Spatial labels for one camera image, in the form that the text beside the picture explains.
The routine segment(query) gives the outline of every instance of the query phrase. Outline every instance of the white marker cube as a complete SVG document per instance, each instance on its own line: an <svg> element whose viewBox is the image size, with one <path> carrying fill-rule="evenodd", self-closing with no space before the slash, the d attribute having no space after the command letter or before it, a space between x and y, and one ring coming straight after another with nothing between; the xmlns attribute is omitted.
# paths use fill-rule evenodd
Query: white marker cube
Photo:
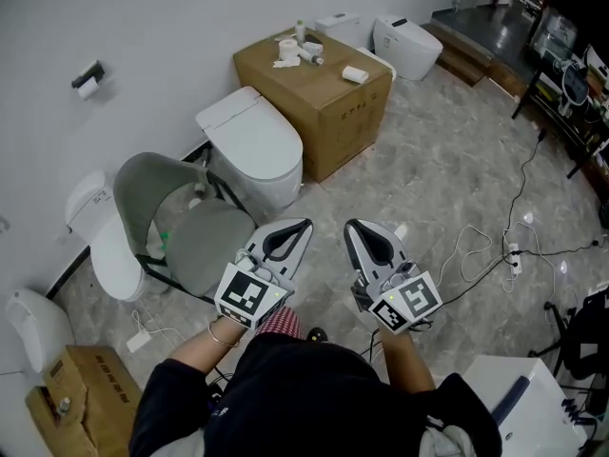
<svg viewBox="0 0 609 457"><path fill-rule="evenodd" d="M383 293L369 311L393 333L400 333L441 306L442 298L426 271Z"/></svg>
<svg viewBox="0 0 609 457"><path fill-rule="evenodd" d="M246 328L256 329L285 304L286 295L285 289L229 263L214 302L219 313Z"/></svg>

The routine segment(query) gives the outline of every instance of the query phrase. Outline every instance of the floor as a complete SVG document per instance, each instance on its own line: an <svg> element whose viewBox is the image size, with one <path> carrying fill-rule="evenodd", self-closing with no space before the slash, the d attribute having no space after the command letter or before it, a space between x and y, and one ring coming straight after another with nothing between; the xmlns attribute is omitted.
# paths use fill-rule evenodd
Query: floor
<svg viewBox="0 0 609 457"><path fill-rule="evenodd" d="M395 229L405 224L406 249L422 270L438 280L462 228L468 224L488 233L493 247L468 258L464 270L473 277L501 252L501 229L512 198L521 186L521 164L530 157L537 133L520 116L510 119L515 104L484 79L473 89L450 73L434 67L424 81L393 85L379 139L320 185L306 182L301 197L281 217L308 217L315 233L295 281L290 299L305 328L321 326L330 340L357 351L366 349L374 328L360 314L349 287L355 279L344 247L343 226L349 218L375 220ZM516 202L513 223L527 212L545 251L576 248L599 239L598 200L581 174L571 181L572 163L551 134L526 167L527 182ZM255 213L259 220L268 217ZM532 232L517 228L510 236L521 248L535 249ZM467 231L459 254L446 267L442 298L447 301L469 286L460 273L460 258L482 248L485 239ZM609 261L605 249L590 249L552 258L567 272L556 273L554 301L562 308L579 303L587 289L605 280ZM433 315L433 328L413 335L436 381L463 372L477 354L526 356L544 348L556 329L544 320L542 305L552 296L552 270L540 258L524 257L523 273L510 293L501 289L508 277L501 266L459 301ZM140 386L156 364L181 342L173 331L155 334L135 354L126 341L136 333L131 313L148 316L140 303L114 301L99 287L90 262L85 262L59 292L78 344L114 347ZM169 291L142 298L162 328L175 328L190 337L206 328L213 307L183 293ZM246 346L233 350L220 364L231 371ZM373 364L382 379L382 355Z"/></svg>
<svg viewBox="0 0 609 457"><path fill-rule="evenodd" d="M459 11L441 10L434 13L433 20L464 35L492 52L496 58L509 66L529 83L535 74L535 66L529 64L521 54L533 23L522 17L523 6L476 7Z"/></svg>

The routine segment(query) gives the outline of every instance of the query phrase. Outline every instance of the plaid shorts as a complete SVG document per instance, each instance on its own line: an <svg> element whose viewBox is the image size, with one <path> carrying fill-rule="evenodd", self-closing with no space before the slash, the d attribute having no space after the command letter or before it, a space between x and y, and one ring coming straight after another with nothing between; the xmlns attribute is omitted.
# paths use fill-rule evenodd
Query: plaid shorts
<svg viewBox="0 0 609 457"><path fill-rule="evenodd" d="M256 335L261 333L284 333L295 339L305 339L303 325L300 318L292 308L282 307L273 313L265 323L256 330Z"/></svg>

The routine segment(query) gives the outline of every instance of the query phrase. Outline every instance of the cardboard box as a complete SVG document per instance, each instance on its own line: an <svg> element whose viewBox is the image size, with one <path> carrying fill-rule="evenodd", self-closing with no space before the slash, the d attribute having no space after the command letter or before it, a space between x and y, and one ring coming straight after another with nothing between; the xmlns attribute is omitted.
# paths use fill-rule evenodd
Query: cardboard box
<svg viewBox="0 0 609 457"><path fill-rule="evenodd" d="M260 92L298 131L304 145L304 170L319 182L376 140L391 71L330 37L309 29L306 33L324 44L322 66L303 60L299 67L273 68L279 59L275 36L240 50L233 58L241 85ZM363 85L346 81L342 77L346 66L366 70L370 77Z"/></svg>
<svg viewBox="0 0 609 457"><path fill-rule="evenodd" d="M67 347L44 380L26 405L54 457L128 457L142 392L112 348Z"/></svg>

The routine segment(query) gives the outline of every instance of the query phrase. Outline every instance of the black shirt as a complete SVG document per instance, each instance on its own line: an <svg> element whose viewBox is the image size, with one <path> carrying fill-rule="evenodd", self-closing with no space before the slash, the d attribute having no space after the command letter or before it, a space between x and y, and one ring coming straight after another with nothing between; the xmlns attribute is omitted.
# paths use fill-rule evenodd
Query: black shirt
<svg viewBox="0 0 609 457"><path fill-rule="evenodd" d="M496 425L460 376L408 394L380 382L351 350L282 334L254 337L219 405L208 401L202 372L171 359L157 366L137 411L131 457L198 428L211 457L418 456L428 416L464 429L479 456L501 455Z"/></svg>

